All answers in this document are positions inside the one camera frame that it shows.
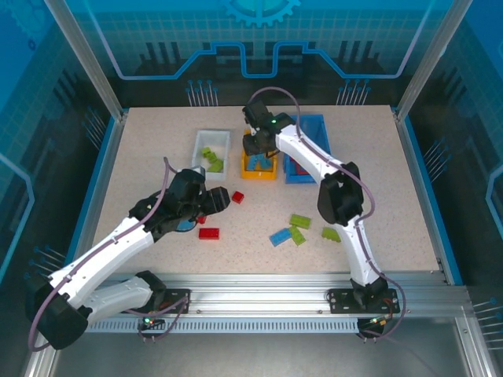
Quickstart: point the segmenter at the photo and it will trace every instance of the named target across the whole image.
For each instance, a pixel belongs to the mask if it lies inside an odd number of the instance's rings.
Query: glass panel
[[[503,339],[488,302],[503,299],[502,17],[499,2],[472,3],[409,114],[461,277],[475,304],[487,302],[491,341]]]
[[[43,2],[0,2],[0,30],[0,374],[7,376],[21,374],[28,354],[24,279],[64,263],[110,115]]]
[[[124,106],[397,104],[451,0],[68,4]]]

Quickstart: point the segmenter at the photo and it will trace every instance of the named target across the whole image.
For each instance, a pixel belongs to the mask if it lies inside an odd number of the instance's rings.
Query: plastic container
[[[250,130],[245,130],[244,134],[249,134]],[[277,155],[273,156],[273,167],[270,169],[246,170],[250,158],[246,153],[241,153],[241,177],[243,179],[276,179],[277,178]]]
[[[323,115],[302,115],[300,118],[300,128],[304,133],[321,149],[330,154],[329,137],[325,127]],[[315,183],[315,180],[290,156],[283,157],[283,171],[285,172],[285,183]]]
[[[207,171],[210,163],[203,157],[203,148],[208,147],[223,160],[223,171],[220,173],[212,173]],[[192,154],[192,166],[201,165],[206,169],[206,179],[208,181],[225,181],[227,178],[227,170],[229,169],[229,149],[230,149],[230,131],[224,130],[200,130],[197,131],[196,146]]]

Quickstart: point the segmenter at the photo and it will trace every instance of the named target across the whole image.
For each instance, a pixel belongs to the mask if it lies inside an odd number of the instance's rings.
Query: green lego brick
[[[216,163],[218,160],[217,155],[214,152],[208,153],[206,158],[210,163]]]
[[[290,218],[290,225],[297,226],[299,228],[309,229],[311,226],[311,219],[305,218],[304,216],[299,216],[298,214],[293,214]]]
[[[223,161],[217,159],[212,165],[207,169],[210,173],[220,173],[223,170]]]
[[[297,246],[302,245],[304,242],[306,242],[306,239],[296,226],[291,226],[289,230],[290,234],[292,234],[292,240],[296,243]]]
[[[323,228],[323,232],[321,232],[321,236],[323,238],[326,238],[328,240],[340,242],[340,236],[339,233],[332,228]]]
[[[211,149],[209,147],[204,147],[203,149],[201,149],[201,154],[203,155],[203,157],[206,157],[210,153],[211,153]]]

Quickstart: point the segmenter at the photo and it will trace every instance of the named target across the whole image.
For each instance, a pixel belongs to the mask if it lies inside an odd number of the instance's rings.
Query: blue tray
[[[325,128],[325,121],[322,114],[302,115],[300,118],[300,128],[304,133],[321,149],[330,154],[329,137]],[[283,156],[283,171],[286,174],[285,183],[316,183],[309,174],[303,174],[305,170],[297,166],[294,159],[289,155]]]

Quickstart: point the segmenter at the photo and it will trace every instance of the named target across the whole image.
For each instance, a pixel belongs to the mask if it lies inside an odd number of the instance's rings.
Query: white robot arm
[[[277,149],[292,157],[301,167],[303,167],[319,186],[326,175],[332,175],[338,171],[335,167],[326,163],[327,159],[332,160],[337,165],[343,165],[343,163],[323,151],[310,139],[305,136],[304,138],[305,142],[309,143],[312,148],[316,148],[318,152],[326,158],[325,161],[315,155],[303,142],[300,141],[296,127],[293,124],[281,129],[281,132],[276,135],[276,146]],[[332,226],[339,233],[340,239],[342,240],[344,248],[347,252],[347,258],[349,260],[351,270],[351,279],[355,283],[364,287],[367,284],[371,284],[379,279],[379,276],[370,267],[369,260],[367,260],[365,253],[362,250],[362,245],[358,239],[358,234],[356,233],[354,224],[357,219],[358,217],[348,219],[346,226],[342,226],[340,224],[334,224]],[[360,222],[358,226],[360,227],[360,231],[363,235],[362,238],[365,242],[365,248],[371,257],[370,261],[377,267],[377,263],[372,255],[362,222]]]
[[[291,117],[285,113],[273,115],[260,100],[248,103],[243,113],[251,128],[251,133],[243,137],[247,155],[284,152],[317,182],[318,212],[339,233],[349,259],[354,298],[363,310],[368,309],[367,304],[388,289],[387,281],[378,273],[379,267],[359,220],[363,212],[362,187],[336,168],[342,167],[359,179],[358,167],[354,163],[341,163],[305,134],[298,135]]]
[[[48,279],[33,276],[27,281],[26,315],[53,348],[69,346],[89,324],[103,318],[128,309],[156,312],[178,301],[174,300],[177,295],[189,292],[168,291],[149,271],[121,284],[97,288],[125,261],[165,234],[176,232],[181,221],[225,210],[230,203],[227,190],[218,187],[207,191],[204,181],[200,167],[181,170],[162,198],[156,192],[140,200],[112,233],[82,257]],[[154,211],[157,196],[159,206]]]

